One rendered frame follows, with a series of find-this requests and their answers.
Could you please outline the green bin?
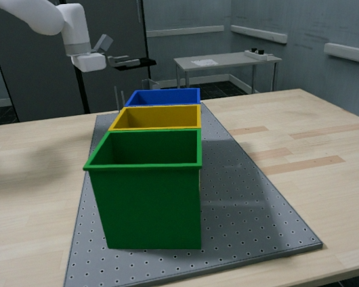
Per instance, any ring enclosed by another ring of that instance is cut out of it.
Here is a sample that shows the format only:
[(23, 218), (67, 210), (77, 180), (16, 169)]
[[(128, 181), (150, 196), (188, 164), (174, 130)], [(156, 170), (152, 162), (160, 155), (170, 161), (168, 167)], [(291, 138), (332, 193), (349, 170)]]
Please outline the green bin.
[(108, 248), (201, 249), (201, 129), (107, 131), (88, 171)]

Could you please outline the blue bin with label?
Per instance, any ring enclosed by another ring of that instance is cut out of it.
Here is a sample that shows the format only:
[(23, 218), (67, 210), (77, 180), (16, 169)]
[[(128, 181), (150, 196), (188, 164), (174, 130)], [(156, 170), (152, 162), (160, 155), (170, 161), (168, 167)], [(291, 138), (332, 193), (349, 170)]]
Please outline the blue bin with label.
[(195, 104), (200, 104), (200, 88), (134, 91), (124, 107)]

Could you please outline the yellow open bin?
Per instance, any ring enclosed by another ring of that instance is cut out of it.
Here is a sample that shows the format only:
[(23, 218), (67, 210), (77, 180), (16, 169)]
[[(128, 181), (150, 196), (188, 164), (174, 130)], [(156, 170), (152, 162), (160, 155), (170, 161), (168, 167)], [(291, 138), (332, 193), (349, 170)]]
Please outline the yellow open bin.
[(201, 129), (200, 104), (124, 107), (108, 131)]

